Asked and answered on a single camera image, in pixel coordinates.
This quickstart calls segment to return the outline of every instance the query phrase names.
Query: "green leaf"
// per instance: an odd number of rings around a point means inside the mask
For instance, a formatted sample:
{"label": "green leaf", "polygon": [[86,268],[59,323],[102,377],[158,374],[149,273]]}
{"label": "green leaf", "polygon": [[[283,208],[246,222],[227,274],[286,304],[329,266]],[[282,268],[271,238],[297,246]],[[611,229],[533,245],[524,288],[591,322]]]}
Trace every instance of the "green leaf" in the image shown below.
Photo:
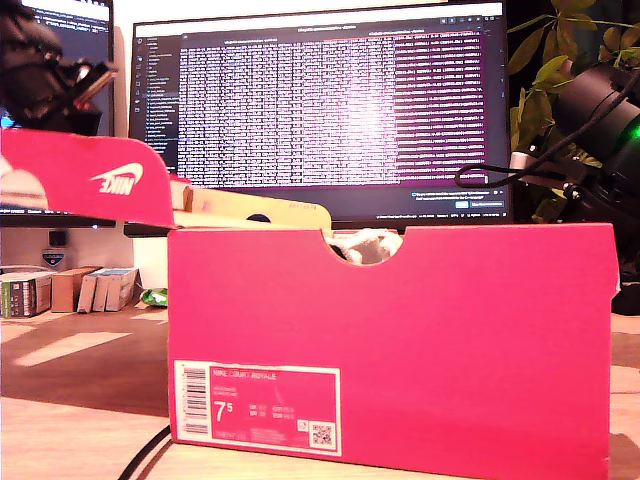
{"label": "green leaf", "polygon": [[578,44],[573,39],[573,27],[567,19],[558,22],[558,48],[561,55],[566,55],[569,60],[578,58]]}
{"label": "green leaf", "polygon": [[595,62],[589,60],[589,55],[587,54],[587,52],[582,52],[580,55],[578,55],[576,61],[571,65],[571,75],[577,77],[593,66],[595,66]]}
{"label": "green leaf", "polygon": [[518,107],[513,107],[511,116],[511,151],[515,151],[520,143],[520,123],[518,121]]}
{"label": "green leaf", "polygon": [[522,122],[522,112],[524,112],[525,102],[527,101],[527,92],[524,88],[520,89],[520,102],[518,103],[518,123]]}
{"label": "green leaf", "polygon": [[536,79],[533,84],[544,82],[547,78],[549,78],[552,74],[556,73],[564,62],[567,61],[569,57],[567,55],[561,55],[559,57],[553,58],[549,60],[544,66],[538,71],[538,75],[536,75]]}
{"label": "green leaf", "polygon": [[559,12],[577,12],[590,7],[596,0],[551,0]]}
{"label": "green leaf", "polygon": [[567,3],[567,8],[564,9],[565,12],[577,12],[589,8],[596,3],[596,0],[572,0]]}
{"label": "green leaf", "polygon": [[591,155],[589,155],[587,152],[585,152],[583,149],[579,147],[576,147],[576,152],[574,153],[573,156],[578,157],[578,160],[586,165],[589,165],[595,168],[602,168],[602,163],[600,163],[598,160],[593,158]]}
{"label": "green leaf", "polygon": [[598,56],[598,61],[604,63],[604,62],[609,62],[612,59],[613,59],[613,55],[611,54],[609,49],[604,45],[600,45],[600,55]]}
{"label": "green leaf", "polygon": [[558,55],[560,55],[560,48],[558,47],[558,33],[552,28],[549,30],[547,40],[544,42],[544,54],[542,55],[542,61],[547,63]]}
{"label": "green leaf", "polygon": [[549,93],[560,93],[562,89],[573,81],[571,75],[564,74],[560,71],[549,75],[544,82],[536,85],[536,89]]}
{"label": "green leaf", "polygon": [[591,30],[592,32],[598,31],[596,22],[591,20],[591,17],[589,17],[588,15],[585,15],[583,13],[572,13],[569,18],[577,20],[572,21],[571,23],[573,23],[576,27],[581,28],[582,30]]}
{"label": "green leaf", "polygon": [[621,48],[630,48],[640,39],[640,23],[636,23],[634,28],[628,28],[620,39]]}
{"label": "green leaf", "polygon": [[625,50],[620,51],[620,58],[622,59],[623,62],[627,62],[632,58],[638,58],[638,56],[640,56],[639,47],[627,48]]}
{"label": "green leaf", "polygon": [[620,30],[616,27],[611,27],[609,30],[604,32],[604,44],[611,52],[617,52],[620,50],[620,39]]}
{"label": "green leaf", "polygon": [[[549,130],[549,133],[546,137],[546,141],[543,144],[543,150],[546,150],[547,148],[550,148],[551,146],[555,145],[556,143],[560,142],[561,140],[564,139],[564,135],[562,135],[562,133],[560,133],[560,131],[554,126]],[[570,144],[566,147],[564,147],[563,149],[561,149],[558,152],[558,157],[567,157],[571,154],[571,149],[572,147],[574,147],[575,144]]]}
{"label": "green leaf", "polygon": [[531,61],[540,46],[545,28],[546,27],[539,28],[529,35],[511,56],[511,60],[509,61],[509,75],[518,73]]}
{"label": "green leaf", "polygon": [[553,15],[540,15],[540,16],[534,18],[533,20],[529,20],[528,22],[525,22],[523,24],[518,25],[517,27],[513,27],[513,28],[507,30],[507,33],[513,33],[513,32],[517,32],[517,31],[520,31],[520,30],[524,30],[525,28],[530,27],[531,25],[535,25],[540,20],[544,20],[545,18],[555,18],[555,17]]}
{"label": "green leaf", "polygon": [[547,94],[541,91],[532,92],[522,113],[518,149],[527,149],[538,135],[543,136],[551,125],[551,118],[551,103]]}
{"label": "green leaf", "polygon": [[535,223],[556,223],[558,221],[560,213],[565,210],[567,206],[567,200],[564,198],[563,192],[557,189],[551,189],[551,191],[558,196],[542,199],[540,205],[538,205],[536,212],[531,217],[531,220],[533,220]]}

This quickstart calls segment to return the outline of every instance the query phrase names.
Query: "black cable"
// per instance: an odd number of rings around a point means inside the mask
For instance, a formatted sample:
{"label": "black cable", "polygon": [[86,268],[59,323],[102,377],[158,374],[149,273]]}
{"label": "black cable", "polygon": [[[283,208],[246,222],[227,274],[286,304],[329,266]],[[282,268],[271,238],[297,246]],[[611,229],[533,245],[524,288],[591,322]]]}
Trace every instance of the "black cable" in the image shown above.
{"label": "black cable", "polygon": [[[624,89],[618,94],[616,99],[613,102],[611,102],[611,104],[606,109],[598,113],[596,116],[592,117],[591,120],[585,123],[578,130],[573,132],[571,135],[568,135],[567,137],[560,140],[553,147],[551,147],[544,154],[542,154],[538,160],[533,162],[527,168],[522,170],[515,170],[511,168],[485,165],[483,163],[475,163],[473,165],[467,165],[456,172],[456,176],[454,179],[456,182],[456,185],[458,185],[461,188],[498,188],[498,187],[504,187],[505,185],[509,185],[511,183],[515,183],[516,181],[520,180],[523,177],[535,175],[534,171],[540,168],[540,166],[543,163],[547,162],[549,158],[552,158],[556,153],[558,153],[564,147],[573,143],[573,141],[576,138],[580,137],[581,135],[584,135],[596,123],[598,123],[607,115],[609,115],[611,112],[613,112],[613,110],[615,110],[615,108],[618,105],[620,105],[629,96],[629,94],[635,88],[638,81],[640,81],[640,70],[638,70],[636,73],[633,74],[633,77],[631,77],[631,80],[629,80],[629,83],[624,87]],[[497,182],[489,182],[489,183],[482,183],[482,184],[463,182],[461,176],[470,170],[497,171],[500,173],[515,173],[515,172],[517,173],[505,179],[499,180]]]}
{"label": "black cable", "polygon": [[153,437],[149,443],[147,443],[142,449],[138,452],[138,454],[133,457],[133,460],[129,462],[127,468],[124,469],[122,474],[118,477],[118,480],[129,480],[133,475],[133,472],[136,471],[136,468],[140,466],[142,460],[145,459],[149,453],[158,445],[163,438],[171,433],[171,425],[167,425],[164,427],[155,437]]}

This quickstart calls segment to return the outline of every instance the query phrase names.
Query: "desk surface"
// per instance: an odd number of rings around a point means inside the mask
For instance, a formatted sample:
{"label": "desk surface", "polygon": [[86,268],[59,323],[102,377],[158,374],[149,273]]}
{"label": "desk surface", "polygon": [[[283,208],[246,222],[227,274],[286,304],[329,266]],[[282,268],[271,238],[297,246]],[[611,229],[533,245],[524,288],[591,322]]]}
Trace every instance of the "desk surface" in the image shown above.
{"label": "desk surface", "polygon": [[[168,424],[167,313],[2,322],[4,478],[113,479]],[[640,317],[613,317],[611,479],[640,479]],[[163,441],[134,478],[446,479]]]}

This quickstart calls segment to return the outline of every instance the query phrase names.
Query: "pink shoebox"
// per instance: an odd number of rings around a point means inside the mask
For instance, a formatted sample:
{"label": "pink shoebox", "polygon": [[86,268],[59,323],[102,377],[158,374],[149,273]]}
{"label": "pink shoebox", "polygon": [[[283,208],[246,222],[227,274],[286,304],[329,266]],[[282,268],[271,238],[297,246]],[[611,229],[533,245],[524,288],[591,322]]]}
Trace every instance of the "pink shoebox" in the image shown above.
{"label": "pink shoebox", "polygon": [[[138,142],[12,131],[2,148],[50,208],[175,228],[174,441],[474,478],[607,479],[610,225],[413,228],[393,258],[357,267],[320,231],[177,228],[164,166]],[[129,195],[100,193],[92,179],[123,158],[144,174]]]}

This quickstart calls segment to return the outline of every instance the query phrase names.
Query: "computer monitor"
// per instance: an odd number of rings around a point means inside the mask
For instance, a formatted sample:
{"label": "computer monitor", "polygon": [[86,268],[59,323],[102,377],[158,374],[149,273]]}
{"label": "computer monitor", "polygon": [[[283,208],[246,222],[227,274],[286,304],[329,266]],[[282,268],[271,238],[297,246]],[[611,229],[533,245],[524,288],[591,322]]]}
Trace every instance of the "computer monitor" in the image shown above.
{"label": "computer monitor", "polygon": [[[65,61],[84,58],[92,63],[113,61],[113,7],[109,0],[22,0],[31,7],[36,21],[49,27],[62,45]],[[102,111],[98,135],[113,135],[113,86],[93,98]],[[13,120],[0,107],[2,127],[15,127]],[[11,205],[0,205],[2,227],[93,227],[114,226],[115,222],[42,211]]]}
{"label": "computer monitor", "polygon": [[505,46],[500,1],[137,23],[129,133],[195,186],[334,228],[508,222],[507,188],[454,183],[508,166]]}

